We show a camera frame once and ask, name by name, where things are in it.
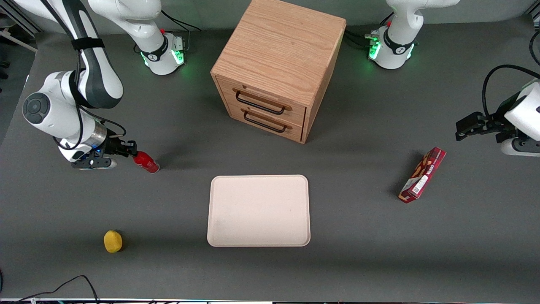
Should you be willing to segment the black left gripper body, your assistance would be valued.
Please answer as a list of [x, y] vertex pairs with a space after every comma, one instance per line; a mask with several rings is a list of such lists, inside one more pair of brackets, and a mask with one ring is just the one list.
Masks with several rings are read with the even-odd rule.
[[483, 93], [483, 109], [487, 119], [483, 134], [497, 133], [495, 138], [498, 144], [501, 144], [504, 140], [515, 138], [518, 141], [524, 141], [524, 133], [519, 131], [513, 123], [505, 118], [505, 114], [513, 109], [513, 106], [517, 105], [519, 94], [519, 92], [513, 94], [504, 100], [495, 112], [489, 113], [486, 93]]

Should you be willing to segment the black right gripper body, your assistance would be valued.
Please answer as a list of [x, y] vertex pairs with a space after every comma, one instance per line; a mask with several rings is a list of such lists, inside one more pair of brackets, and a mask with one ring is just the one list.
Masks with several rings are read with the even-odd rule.
[[103, 154], [128, 157], [128, 149], [125, 143], [126, 142], [119, 137], [107, 136], [103, 142]]

